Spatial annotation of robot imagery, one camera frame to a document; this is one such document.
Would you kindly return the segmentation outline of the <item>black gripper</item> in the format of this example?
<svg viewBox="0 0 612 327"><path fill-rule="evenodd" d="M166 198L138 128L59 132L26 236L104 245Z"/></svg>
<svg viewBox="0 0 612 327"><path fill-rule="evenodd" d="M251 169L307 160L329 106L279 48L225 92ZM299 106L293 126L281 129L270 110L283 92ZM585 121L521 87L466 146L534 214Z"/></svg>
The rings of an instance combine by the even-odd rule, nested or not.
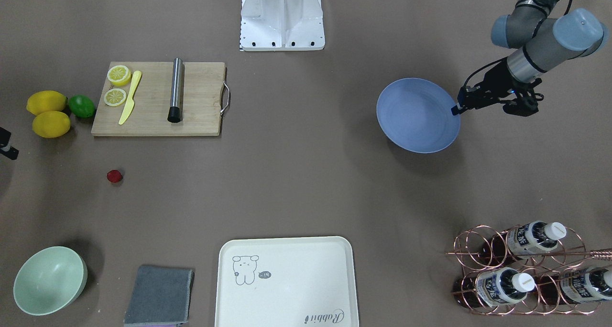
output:
<svg viewBox="0 0 612 327"><path fill-rule="evenodd" d="M467 85L475 74L493 64L495 66L485 73L483 81L474 87ZM544 99L542 94L534 92L540 83L541 78L527 83L517 81L507 67L507 59L499 59L479 68L466 79L460 88L460 105L451 107L451 113L458 116L470 109L482 109L500 103L507 114L531 116L538 112L538 102Z"/></svg>

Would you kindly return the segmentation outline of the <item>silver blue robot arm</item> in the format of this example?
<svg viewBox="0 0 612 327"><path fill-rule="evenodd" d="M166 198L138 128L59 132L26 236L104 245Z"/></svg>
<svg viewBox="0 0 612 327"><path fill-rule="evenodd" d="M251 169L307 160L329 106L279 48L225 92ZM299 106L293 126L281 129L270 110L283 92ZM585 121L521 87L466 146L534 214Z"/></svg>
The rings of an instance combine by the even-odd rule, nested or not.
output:
<svg viewBox="0 0 612 327"><path fill-rule="evenodd" d="M480 83L472 87L464 83L452 114L500 103L507 114L531 116L544 98L534 90L543 74L606 45L609 29L587 9L566 10L560 18L550 18L558 1L518 0L510 15L494 22L492 43L514 52L485 65Z"/></svg>

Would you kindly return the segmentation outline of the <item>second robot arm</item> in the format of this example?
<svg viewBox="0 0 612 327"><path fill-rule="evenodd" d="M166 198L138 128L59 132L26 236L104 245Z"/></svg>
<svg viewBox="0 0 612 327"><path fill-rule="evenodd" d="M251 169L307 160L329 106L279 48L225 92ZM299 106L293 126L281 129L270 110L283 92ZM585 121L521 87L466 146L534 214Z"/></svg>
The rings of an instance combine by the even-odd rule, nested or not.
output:
<svg viewBox="0 0 612 327"><path fill-rule="evenodd" d="M0 154L15 161L18 157L18 149L11 145L11 131L0 128Z"/></svg>

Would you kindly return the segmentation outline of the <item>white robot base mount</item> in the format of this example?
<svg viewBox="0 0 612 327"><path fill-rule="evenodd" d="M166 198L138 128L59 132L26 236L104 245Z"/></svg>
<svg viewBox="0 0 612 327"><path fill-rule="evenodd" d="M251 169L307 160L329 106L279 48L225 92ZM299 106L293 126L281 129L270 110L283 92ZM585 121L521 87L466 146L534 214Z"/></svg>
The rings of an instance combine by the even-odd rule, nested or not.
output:
<svg viewBox="0 0 612 327"><path fill-rule="evenodd" d="M326 44L321 0L241 0L241 51L318 51Z"/></svg>

